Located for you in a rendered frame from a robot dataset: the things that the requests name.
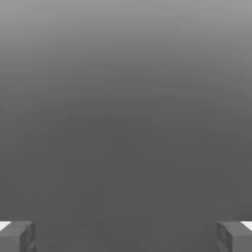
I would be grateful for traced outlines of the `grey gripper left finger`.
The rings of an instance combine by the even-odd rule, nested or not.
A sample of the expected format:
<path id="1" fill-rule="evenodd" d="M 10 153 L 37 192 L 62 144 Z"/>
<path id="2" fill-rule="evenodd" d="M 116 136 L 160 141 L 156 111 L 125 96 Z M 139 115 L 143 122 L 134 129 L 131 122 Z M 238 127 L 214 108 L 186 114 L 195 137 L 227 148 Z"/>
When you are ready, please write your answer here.
<path id="1" fill-rule="evenodd" d="M 37 252 L 36 223 L 0 221 L 0 252 Z"/>

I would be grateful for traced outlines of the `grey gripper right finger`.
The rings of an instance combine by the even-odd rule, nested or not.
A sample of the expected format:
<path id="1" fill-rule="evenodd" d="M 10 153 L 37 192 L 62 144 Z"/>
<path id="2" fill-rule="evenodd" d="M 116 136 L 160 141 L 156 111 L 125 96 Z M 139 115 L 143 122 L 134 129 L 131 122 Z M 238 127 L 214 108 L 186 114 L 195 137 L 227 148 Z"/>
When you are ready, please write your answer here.
<path id="1" fill-rule="evenodd" d="M 252 252 L 252 221 L 219 221 L 217 252 Z"/>

